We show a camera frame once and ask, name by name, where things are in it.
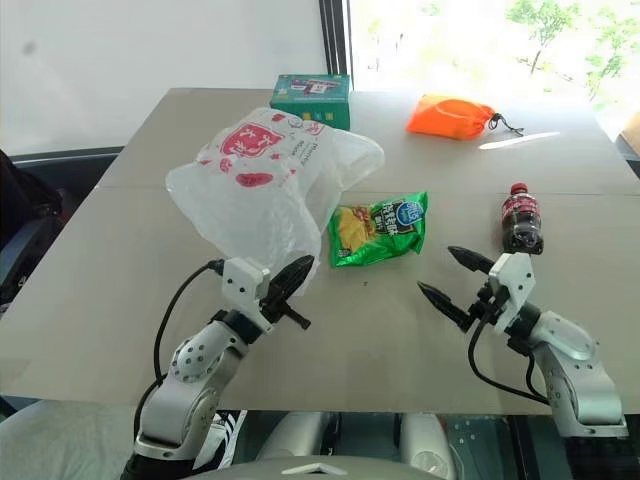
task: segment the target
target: green chip bag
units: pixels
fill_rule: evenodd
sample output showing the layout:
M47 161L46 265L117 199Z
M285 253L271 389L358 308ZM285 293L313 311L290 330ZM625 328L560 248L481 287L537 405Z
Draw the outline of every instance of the green chip bag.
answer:
M373 205L338 207L329 222L333 267L370 265L420 253L426 233L426 192L390 198Z

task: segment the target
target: black cable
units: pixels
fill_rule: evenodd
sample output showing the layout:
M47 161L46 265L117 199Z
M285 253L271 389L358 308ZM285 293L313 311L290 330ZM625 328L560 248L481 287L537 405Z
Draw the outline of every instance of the black cable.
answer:
M505 118L499 113L494 114L493 117L489 119L489 125L488 125L489 130L495 130L496 127L498 126L498 121L502 121L505 127L507 127L509 130L511 130L513 133L515 133L519 137L524 136L524 133L522 133L524 131L524 128L513 128L511 125L507 123Z
M480 338L480 334L482 333L482 329L484 328L484 326L486 324L487 324L487 319L486 319L486 317L483 317L480 320L480 323L476 327L475 331L473 332L473 336L471 337L471 341L469 342L469 349L467 350L467 357L469 359L469 365L471 366L471 370L473 370L473 373L476 375L476 377L478 377L480 380L488 383L489 385L494 386L496 388L499 388L500 390L503 390L505 392L513 393L514 395L519 395L521 397L528 398L529 400L533 400L535 402L540 402L540 403L543 403L545 405L549 405L549 402L544 398L540 398L540 397L532 395L532 394L530 394L528 392L524 392L522 390L518 390L517 388L509 387L507 385L503 385L502 383L498 383L495 380L492 380L492 379L484 376L480 372L480 370L478 370L478 366L476 365L476 360L475 360L473 354L474 354L474 351L475 351L475 348L476 348L476 344L478 343L478 338Z
M138 402L138 406L136 407L136 413L133 416L133 441L134 442L136 440L136 437L138 436L138 431L140 430L140 414L142 413L142 407L144 406L144 403L147 401L147 398L149 397L149 395L151 395L151 392L153 392L153 390L156 387L159 387L162 381L166 377L167 377L166 373L164 375L160 375L160 379L154 380L153 383L149 385L149 388L147 388L144 391L144 393L142 394L142 397L140 397L140 401Z
M208 262L206 265L203 265L198 270L193 272L187 279L180 285L180 288L176 291L169 302L169 306L167 310L164 312L164 317L162 317L162 322L160 322L160 326L158 327L158 333L156 333L156 340L153 344L153 371L156 375L156 382L162 384L162 371L160 370L160 343L162 342L162 335L164 334L164 329L167 327L167 322L169 321L169 317L171 316L171 312L173 312L173 308L176 306L180 295L184 292L185 288L202 272L205 270L214 270L218 275L222 275L222 269L224 266L224 260L212 260Z
M536 365L535 358L533 358L533 353L529 352L529 355L527 355L527 356L529 357L529 365L527 365L527 374L525 375L525 379L526 379L526 382L527 382L527 388L535 396L546 400L547 397L545 397L540 392L538 392L538 390L536 390L536 387L533 386L533 381L531 379L531 376L533 375L533 369L534 369L534 367Z

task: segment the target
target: white plastic bag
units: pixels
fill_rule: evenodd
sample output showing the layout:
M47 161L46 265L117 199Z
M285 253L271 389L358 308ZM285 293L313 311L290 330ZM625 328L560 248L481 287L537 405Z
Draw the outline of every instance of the white plastic bag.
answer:
M383 163L368 138L258 108L218 133L195 162L171 170L166 185L222 253L278 272L303 253L318 260L342 192Z

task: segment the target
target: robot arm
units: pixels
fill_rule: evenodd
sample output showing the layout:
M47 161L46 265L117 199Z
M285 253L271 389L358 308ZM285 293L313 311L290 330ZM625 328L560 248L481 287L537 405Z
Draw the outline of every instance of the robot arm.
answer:
M580 326L554 312L541 313L527 302L535 286L530 257L503 254L497 262L461 247L449 247L469 270L480 270L488 281L478 301L464 312L444 293L419 282L429 301L464 332L476 319L509 336L507 345L535 358L543 373L547 398L523 394L548 403L576 478L623 472L621 478L640 478L637 456L629 441L622 404L599 355L599 342Z
M236 308L218 312L173 353L166 378L142 409L123 480L177 479L197 473L193 465L220 396L249 345L271 333L285 314L304 329L310 325L286 300L302 285L312 264L312 256L302 257L269 281L269 270L252 260L225 262L222 292Z

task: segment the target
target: green box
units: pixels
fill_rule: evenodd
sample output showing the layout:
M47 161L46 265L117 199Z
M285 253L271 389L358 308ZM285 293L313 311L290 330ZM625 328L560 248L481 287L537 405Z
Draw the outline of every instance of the green box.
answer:
M349 130L349 75L280 75L270 105Z

